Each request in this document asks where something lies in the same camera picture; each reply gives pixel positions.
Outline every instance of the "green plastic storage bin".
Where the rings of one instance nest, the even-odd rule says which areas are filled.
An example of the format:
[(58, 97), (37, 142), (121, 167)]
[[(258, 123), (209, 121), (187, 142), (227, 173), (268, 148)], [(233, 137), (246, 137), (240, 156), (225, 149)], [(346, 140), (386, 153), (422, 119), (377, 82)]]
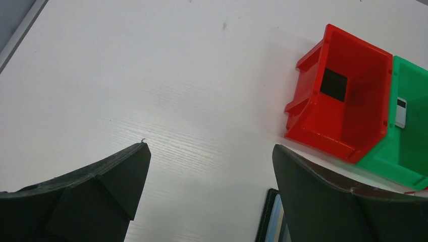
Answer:
[[(406, 126), (395, 125), (397, 97)], [(428, 71), (394, 56), (387, 135), (357, 164), (416, 190), (428, 187)]]

